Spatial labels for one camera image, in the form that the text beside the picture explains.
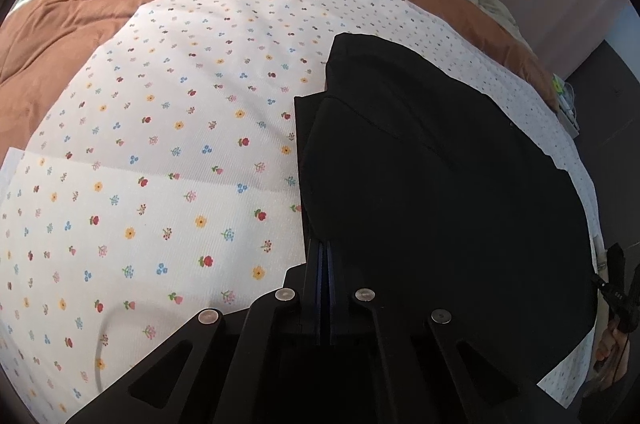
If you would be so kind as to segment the person's right hand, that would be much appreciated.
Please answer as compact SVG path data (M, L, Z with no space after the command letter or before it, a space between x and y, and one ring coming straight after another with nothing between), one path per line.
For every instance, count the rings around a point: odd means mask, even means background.
M623 385L628 372L629 335L620 330L616 315L603 331L594 353L591 388L594 392Z

